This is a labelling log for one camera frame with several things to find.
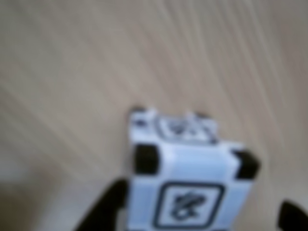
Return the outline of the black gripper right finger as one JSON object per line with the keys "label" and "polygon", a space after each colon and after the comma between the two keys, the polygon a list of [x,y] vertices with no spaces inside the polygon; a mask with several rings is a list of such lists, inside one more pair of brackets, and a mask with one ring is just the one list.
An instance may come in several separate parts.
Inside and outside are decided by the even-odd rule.
{"label": "black gripper right finger", "polygon": [[279,209],[278,229],[280,231],[307,231],[308,212],[299,204],[284,200]]}

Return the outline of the speckled grey gripper left finger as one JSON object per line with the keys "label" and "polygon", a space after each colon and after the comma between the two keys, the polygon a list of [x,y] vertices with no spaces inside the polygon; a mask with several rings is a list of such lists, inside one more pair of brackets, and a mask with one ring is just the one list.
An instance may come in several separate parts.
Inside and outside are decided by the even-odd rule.
{"label": "speckled grey gripper left finger", "polygon": [[126,205],[128,181],[115,180],[75,228],[76,231],[115,231],[117,214]]}

